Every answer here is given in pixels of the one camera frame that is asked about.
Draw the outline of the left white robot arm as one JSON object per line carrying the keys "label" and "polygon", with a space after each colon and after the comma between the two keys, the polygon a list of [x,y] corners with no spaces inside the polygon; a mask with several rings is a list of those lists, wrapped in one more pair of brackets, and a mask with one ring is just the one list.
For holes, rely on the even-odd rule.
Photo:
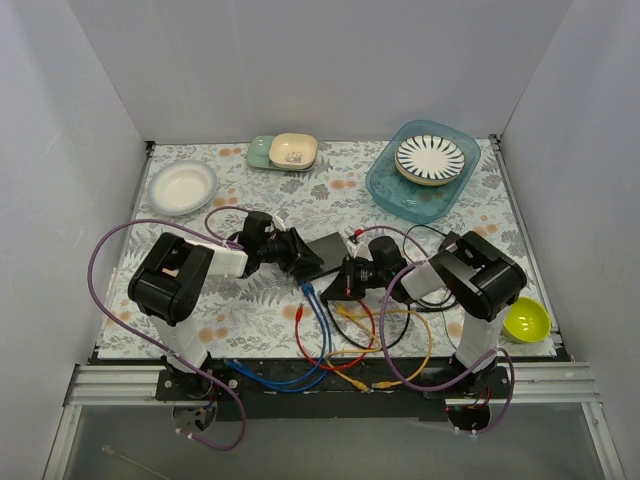
{"label": "left white robot arm", "polygon": [[209,354],[191,319],[205,281],[247,278],[264,263],[299,276],[319,269],[324,260],[296,229],[286,229],[268,213],[250,211],[242,230],[221,244],[162,234],[130,280],[128,297],[152,318],[168,347],[168,364],[181,371],[178,387],[188,398],[203,399],[213,386],[211,373],[202,368]]}

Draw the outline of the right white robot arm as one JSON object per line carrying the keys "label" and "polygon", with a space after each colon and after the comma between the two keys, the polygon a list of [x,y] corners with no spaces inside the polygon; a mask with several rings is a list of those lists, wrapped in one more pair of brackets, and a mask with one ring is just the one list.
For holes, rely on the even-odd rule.
{"label": "right white robot arm", "polygon": [[504,324],[502,311],[515,303],[527,285],[524,270],[479,234],[450,233],[426,261],[402,273],[408,262],[390,236],[368,244],[370,259],[347,256],[322,301],[355,301],[368,289],[384,288],[393,300],[412,304],[441,288],[464,309],[460,343],[453,355],[454,389],[475,397],[489,384],[495,348]]}

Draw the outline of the black network switch box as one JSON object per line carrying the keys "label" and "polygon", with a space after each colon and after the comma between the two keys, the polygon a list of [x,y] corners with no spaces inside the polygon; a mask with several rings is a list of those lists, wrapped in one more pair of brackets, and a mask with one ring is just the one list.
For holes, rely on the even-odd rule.
{"label": "black network switch box", "polygon": [[340,270],[344,258],[349,254],[347,246],[338,232],[311,241],[309,248],[316,253],[323,264],[314,266],[296,277],[298,282],[314,281]]}

